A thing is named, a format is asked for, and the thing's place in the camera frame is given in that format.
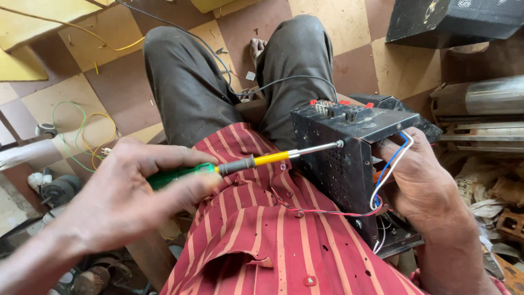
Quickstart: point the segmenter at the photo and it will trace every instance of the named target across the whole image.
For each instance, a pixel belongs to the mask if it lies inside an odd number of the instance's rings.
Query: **hand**
[[[405,130],[414,143],[393,170],[400,194],[388,194],[391,205],[419,231],[431,231],[440,220],[453,214],[468,214],[453,177],[439,164],[424,133],[414,127]],[[389,161],[404,139],[384,139],[375,148],[376,157]]]
[[[202,173],[153,193],[146,177],[159,170],[217,160],[183,146],[146,145],[120,139],[65,212],[48,227],[72,237],[80,254],[112,250],[139,239],[177,211],[217,187],[217,173]]]

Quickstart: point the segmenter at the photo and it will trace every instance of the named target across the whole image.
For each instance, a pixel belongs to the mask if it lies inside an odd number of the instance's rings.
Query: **red wire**
[[[286,204],[284,201],[282,201],[280,199],[280,197],[278,196],[277,192],[275,191],[274,188],[271,188],[273,190],[273,192],[275,193],[275,195],[277,196],[277,201],[281,202],[284,207],[288,207],[288,204]],[[344,212],[329,212],[329,211],[326,211],[326,210],[316,210],[316,209],[308,209],[308,210],[303,210],[303,209],[298,209],[298,208],[287,208],[288,210],[290,211],[300,211],[300,212],[315,212],[315,213],[329,213],[329,214],[335,214],[335,215],[345,215],[345,216],[359,216],[359,217],[365,217],[365,216],[370,216],[370,215],[373,215],[375,212],[377,212],[380,208],[382,208],[382,205],[383,205],[383,202],[382,202],[382,198],[377,195],[378,199],[380,200],[380,205],[373,211],[369,212],[369,213],[366,213],[366,214],[356,214],[356,213],[344,213]]]

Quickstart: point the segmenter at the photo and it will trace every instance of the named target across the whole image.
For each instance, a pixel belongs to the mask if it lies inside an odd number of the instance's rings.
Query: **knee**
[[[315,34],[324,33],[325,29],[320,20],[312,15],[297,15],[296,17],[285,21],[291,30],[296,34]]]
[[[168,45],[173,46],[181,40],[186,32],[173,27],[156,27],[146,34],[144,39],[143,52],[146,56],[150,52],[157,52]]]

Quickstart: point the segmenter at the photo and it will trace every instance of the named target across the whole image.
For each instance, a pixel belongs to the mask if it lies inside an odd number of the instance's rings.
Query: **green wire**
[[[86,151],[82,151],[79,147],[78,147],[78,144],[77,144],[77,139],[78,139],[78,135],[80,135],[80,132],[82,131],[82,128],[84,128],[84,124],[85,124],[85,119],[86,119],[86,115],[85,115],[85,111],[84,109],[82,109],[78,104],[74,103],[74,102],[71,102],[71,101],[62,101],[62,102],[59,102],[53,109],[53,112],[51,113],[51,117],[53,119],[53,126],[56,127],[55,123],[54,123],[54,111],[57,109],[57,107],[63,103],[70,103],[70,104],[73,104],[75,105],[77,108],[79,108],[82,113],[84,114],[84,120],[82,121],[82,124],[80,125],[80,128],[78,129],[78,133],[77,133],[77,137],[74,138],[74,144],[77,146],[77,149],[79,151],[81,151],[82,153],[84,154],[88,154],[90,156],[93,156],[93,154],[91,153],[88,153]],[[73,160],[75,160],[75,162],[77,162],[80,166],[82,166],[84,169],[86,169],[87,171],[90,171],[90,172],[95,172],[95,170],[91,170],[89,168],[87,168],[86,166],[82,165],[82,163],[80,163],[77,159],[75,159],[75,157],[73,157],[70,153],[69,153],[69,149],[67,148],[67,145],[66,145],[66,141],[64,140],[64,138],[62,137],[62,135],[60,133],[58,133],[58,136],[60,137],[60,139],[62,140],[63,144],[64,144],[64,148],[65,148],[65,152],[67,153],[67,155],[72,158]]]

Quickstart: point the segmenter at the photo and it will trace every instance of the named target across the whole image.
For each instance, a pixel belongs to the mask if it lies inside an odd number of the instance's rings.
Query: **shirt button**
[[[307,287],[312,287],[316,285],[316,278],[315,276],[307,276],[304,280],[304,283]]]

